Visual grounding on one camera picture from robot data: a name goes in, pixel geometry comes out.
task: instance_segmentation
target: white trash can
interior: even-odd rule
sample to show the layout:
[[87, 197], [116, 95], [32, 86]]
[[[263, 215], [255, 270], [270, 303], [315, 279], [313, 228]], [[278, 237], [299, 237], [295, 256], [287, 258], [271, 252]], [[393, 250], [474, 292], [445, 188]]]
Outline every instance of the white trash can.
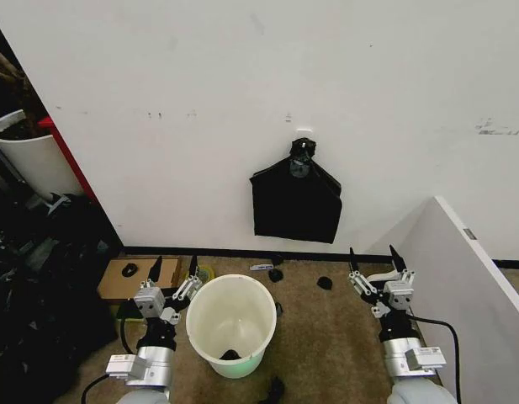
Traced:
[[[186, 315], [193, 348], [217, 373], [230, 379], [255, 370], [275, 328], [273, 297], [260, 282], [245, 275], [225, 275], [208, 282]], [[241, 358], [220, 359], [230, 349]]]

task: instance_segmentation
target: cardboard box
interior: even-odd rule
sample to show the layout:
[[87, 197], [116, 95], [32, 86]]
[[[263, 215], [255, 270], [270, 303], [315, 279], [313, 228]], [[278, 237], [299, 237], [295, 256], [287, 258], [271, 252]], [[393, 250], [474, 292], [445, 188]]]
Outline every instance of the cardboard box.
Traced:
[[[112, 259], [102, 280], [98, 284], [98, 293], [100, 297], [107, 300], [110, 304], [118, 304], [123, 300], [134, 297], [140, 288], [140, 282], [147, 280], [149, 271], [156, 262], [154, 258], [116, 258]], [[123, 275], [123, 268], [128, 263], [134, 263], [138, 266], [138, 271], [130, 277]], [[160, 288], [172, 288], [177, 286], [179, 278], [179, 259], [163, 258], [160, 278], [156, 282], [156, 286]]]

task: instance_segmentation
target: bucket rim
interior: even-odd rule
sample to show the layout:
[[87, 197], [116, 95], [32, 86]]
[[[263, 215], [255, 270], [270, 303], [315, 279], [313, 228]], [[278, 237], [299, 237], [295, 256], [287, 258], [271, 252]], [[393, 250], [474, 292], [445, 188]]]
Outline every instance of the bucket rim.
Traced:
[[[199, 294], [205, 289], [205, 288], [208, 288], [210, 284], [214, 284], [216, 282], [220, 282], [221, 280], [224, 280], [224, 279], [229, 279], [229, 278], [241, 278], [241, 279], [244, 279], [248, 282], [252, 282], [255, 286], [258, 286], [259, 289], [262, 290], [262, 292], [265, 294], [265, 296], [267, 297], [268, 301], [270, 302], [270, 306], [271, 306], [271, 311], [272, 311], [272, 315], [273, 315], [273, 322], [272, 322], [272, 325], [270, 327], [270, 330], [268, 332], [268, 335], [267, 337], [265, 338], [265, 340], [263, 341], [263, 343], [259, 346], [259, 348], [257, 348], [256, 350], [254, 350], [252, 353], [250, 353], [249, 355], [247, 355], [245, 358], [240, 358], [240, 359], [236, 359], [236, 360], [223, 360], [223, 359], [218, 359], [218, 358], [215, 358], [213, 356], [210, 356], [208, 353], [206, 353], [205, 351], [203, 351], [203, 349], [201, 349], [198, 344], [195, 342], [195, 338], [190, 335], [190, 332], [188, 331], [189, 327], [188, 327], [188, 319], [190, 318], [189, 314], [190, 312], [193, 310], [193, 306], [194, 306], [194, 303], [196, 302], [197, 298], [199, 297]], [[190, 306], [188, 307], [188, 310], [187, 310], [187, 313], [186, 313], [186, 333], [188, 335], [188, 341], [190, 341], [190, 343], [192, 344], [192, 347], [193, 349], [195, 350], [195, 352], [197, 352], [199, 354], [199, 356], [201, 356], [203, 359], [205, 360], [208, 360], [210, 363], [212, 364], [219, 364], [219, 365], [225, 365], [225, 366], [232, 366], [234, 364], [244, 364], [245, 362], [248, 362], [249, 360], [255, 358], [256, 356], [260, 356], [262, 355], [262, 353], [265, 351], [265, 349], [267, 348], [267, 345], [270, 344], [270, 341], [272, 340], [273, 338], [273, 335], [274, 335], [274, 331], [276, 330], [276, 323], [278, 321], [278, 318], [276, 316], [276, 304], [274, 303], [274, 298], [272, 297], [272, 295], [270, 294], [270, 292], [268, 291], [268, 289], [265, 287], [264, 284], [262, 284], [261, 282], [259, 282], [258, 280], [250, 277], [250, 276], [247, 276], [247, 275], [240, 275], [240, 274], [228, 274], [228, 275], [223, 275], [223, 276], [220, 276], [218, 278], [214, 278], [212, 280], [210, 280], [209, 282], [207, 282], [207, 284], [205, 284], [200, 290], [199, 292], [196, 294], [196, 296], [194, 297], [194, 299], [192, 299], [192, 302], [190, 303]]]

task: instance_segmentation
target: black plastic piece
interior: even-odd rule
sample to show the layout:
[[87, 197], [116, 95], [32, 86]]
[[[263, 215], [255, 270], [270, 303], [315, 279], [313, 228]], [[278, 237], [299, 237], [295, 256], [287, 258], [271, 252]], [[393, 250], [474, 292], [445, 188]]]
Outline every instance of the black plastic piece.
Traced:
[[405, 311], [393, 309], [390, 313], [379, 318], [381, 343], [396, 338], [420, 338], [420, 334], [412, 327]]
[[135, 263], [127, 263], [121, 271], [125, 278], [135, 275], [136, 272], [138, 272], [138, 266]]
[[270, 388], [268, 389], [268, 397], [258, 402], [258, 404], [278, 404], [282, 399], [285, 392], [285, 384], [282, 380], [274, 376], [270, 382]]
[[270, 260], [273, 262], [273, 265], [277, 267], [283, 263], [283, 257], [279, 254], [274, 254]]
[[280, 317], [283, 314], [283, 307], [282, 304], [279, 302], [276, 302], [276, 317]]
[[221, 360], [237, 360], [241, 359], [241, 356], [233, 349], [228, 349], [225, 351], [225, 353], [221, 356]]
[[195, 276], [195, 273], [198, 269], [198, 256], [192, 256], [192, 261], [190, 261], [190, 268], [188, 269], [188, 275]]
[[147, 278], [152, 280], [153, 282], [158, 282], [161, 271], [162, 271], [162, 256], [160, 255], [156, 259], [156, 262], [152, 266], [152, 268], [149, 269], [149, 276]]
[[161, 318], [147, 318], [147, 332], [136, 345], [137, 349], [141, 347], [164, 347], [171, 350], [177, 349], [175, 343], [175, 327], [169, 322], [164, 322]]
[[277, 268], [272, 268], [268, 270], [268, 278], [272, 280], [272, 282], [276, 283], [283, 279], [283, 272]]
[[349, 247], [349, 269], [351, 272], [358, 271], [358, 260], [352, 247]]
[[394, 267], [397, 272], [403, 272], [403, 269], [406, 269], [405, 260], [394, 250], [394, 248], [390, 245], [390, 252], [392, 253], [392, 263], [394, 263]]
[[317, 279], [317, 286], [324, 290], [332, 290], [332, 279], [327, 276], [321, 276]]

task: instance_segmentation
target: carpet floor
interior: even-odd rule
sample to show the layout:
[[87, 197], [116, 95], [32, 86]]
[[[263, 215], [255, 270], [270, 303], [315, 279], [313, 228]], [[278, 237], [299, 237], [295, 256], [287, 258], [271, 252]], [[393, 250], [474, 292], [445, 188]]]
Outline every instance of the carpet floor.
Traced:
[[[184, 258], [183, 268], [188, 263]], [[391, 387], [377, 338], [379, 324], [349, 284], [346, 263], [286, 261], [279, 266], [284, 278], [275, 284], [266, 271], [249, 269], [264, 260], [199, 257], [199, 263], [210, 265], [218, 276], [246, 274], [259, 280], [282, 305], [283, 314], [259, 367], [243, 379], [229, 380], [193, 350], [184, 312], [177, 325], [171, 403], [256, 403], [266, 398], [274, 376], [285, 384], [284, 404], [386, 402]], [[388, 272], [391, 267], [363, 265], [361, 270]], [[332, 279], [332, 290], [316, 285], [320, 276]], [[127, 322], [126, 328], [135, 350], [145, 326]], [[109, 356], [123, 352], [117, 340], [94, 353], [79, 369], [77, 383], [56, 403], [80, 402], [85, 386], [104, 374]], [[89, 391], [87, 403], [115, 403], [128, 391], [122, 380], [106, 379]]]

